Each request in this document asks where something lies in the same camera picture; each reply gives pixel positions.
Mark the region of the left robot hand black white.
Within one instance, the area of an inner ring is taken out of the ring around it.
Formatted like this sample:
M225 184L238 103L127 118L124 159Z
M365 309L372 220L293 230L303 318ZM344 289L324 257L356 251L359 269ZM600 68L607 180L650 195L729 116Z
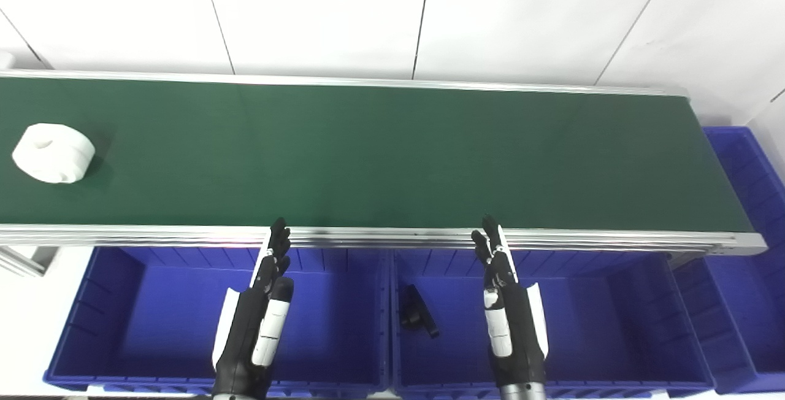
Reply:
M285 276L290 247L291 230L280 217L259 250L248 288L226 292L213 346L213 399L266 399L294 296L294 281Z

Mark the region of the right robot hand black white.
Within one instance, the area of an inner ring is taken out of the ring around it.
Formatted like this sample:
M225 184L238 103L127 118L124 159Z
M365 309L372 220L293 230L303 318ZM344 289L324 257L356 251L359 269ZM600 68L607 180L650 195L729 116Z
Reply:
M483 266L483 311L490 340L489 360L502 399L546 397L546 328L538 327L530 296L535 285L519 282L503 229L484 215L471 238Z

